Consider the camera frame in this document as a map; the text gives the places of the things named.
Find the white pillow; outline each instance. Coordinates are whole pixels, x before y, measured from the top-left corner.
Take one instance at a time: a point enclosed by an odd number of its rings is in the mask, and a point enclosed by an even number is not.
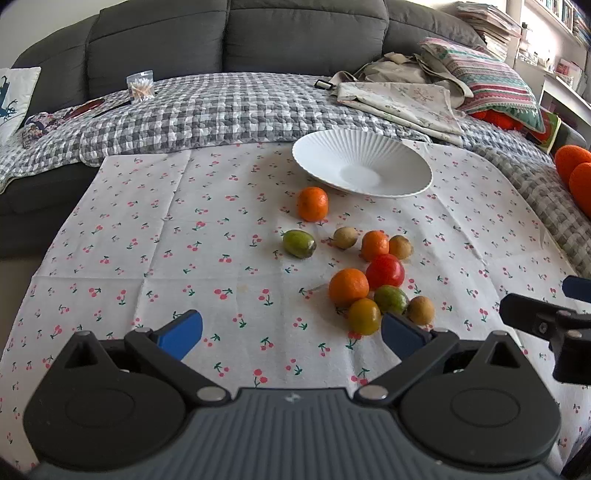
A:
[[[0,145],[21,125],[41,67],[32,69],[0,69]]]

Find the couch backrest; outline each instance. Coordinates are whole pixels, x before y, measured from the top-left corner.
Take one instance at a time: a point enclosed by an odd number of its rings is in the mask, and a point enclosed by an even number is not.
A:
[[[211,72],[332,75],[424,37],[484,45],[467,23],[405,0],[127,0],[62,28],[14,67],[41,66],[28,114],[154,79]]]

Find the red tomato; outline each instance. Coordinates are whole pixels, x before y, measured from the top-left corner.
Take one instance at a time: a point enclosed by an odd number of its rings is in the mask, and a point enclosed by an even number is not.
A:
[[[365,271],[369,289],[375,290],[382,285],[399,287],[404,281],[404,267],[400,260],[393,255],[378,255]]]

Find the gray and white plaid blanket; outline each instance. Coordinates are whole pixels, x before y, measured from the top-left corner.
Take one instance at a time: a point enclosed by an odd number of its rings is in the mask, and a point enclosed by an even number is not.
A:
[[[0,193],[13,178],[66,164],[97,167],[108,155],[163,153],[242,142],[295,141],[328,128],[355,128],[432,142],[415,130],[340,105],[316,77],[212,73],[155,84],[154,100],[93,118],[128,95],[108,95],[100,110],[70,120],[25,149],[19,135],[0,147]],[[581,275],[591,276],[591,223],[574,205],[554,164],[514,132],[466,117],[464,148],[487,158],[523,195]]]

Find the floor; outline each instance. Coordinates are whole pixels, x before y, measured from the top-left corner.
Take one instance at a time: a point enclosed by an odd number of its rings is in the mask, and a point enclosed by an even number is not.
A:
[[[43,256],[0,258],[0,357],[31,277]]]

